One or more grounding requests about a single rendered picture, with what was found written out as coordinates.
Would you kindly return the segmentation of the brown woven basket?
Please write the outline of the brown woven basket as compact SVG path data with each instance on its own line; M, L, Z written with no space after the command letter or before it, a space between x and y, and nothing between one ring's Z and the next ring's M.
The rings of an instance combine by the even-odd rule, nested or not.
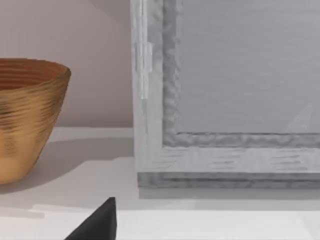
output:
M69 67L43 59L0 58L0 185L36 165L61 112Z

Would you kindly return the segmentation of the grey cabinet door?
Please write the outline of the grey cabinet door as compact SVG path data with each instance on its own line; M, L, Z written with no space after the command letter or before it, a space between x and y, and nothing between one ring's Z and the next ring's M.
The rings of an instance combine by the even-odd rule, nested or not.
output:
M320 134L320 0L176 1L179 132Z

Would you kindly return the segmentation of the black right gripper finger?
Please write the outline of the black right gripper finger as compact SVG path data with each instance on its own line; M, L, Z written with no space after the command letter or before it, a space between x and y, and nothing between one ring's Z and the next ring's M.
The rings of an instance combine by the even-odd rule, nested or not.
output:
M116 240L116 198L109 197L64 240Z

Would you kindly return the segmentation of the grey cabinet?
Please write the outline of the grey cabinet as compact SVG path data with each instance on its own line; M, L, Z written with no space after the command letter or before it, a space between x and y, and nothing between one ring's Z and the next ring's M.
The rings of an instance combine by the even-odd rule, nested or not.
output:
M320 191L319 133L178 131L181 8L176 0L130 0L138 186Z

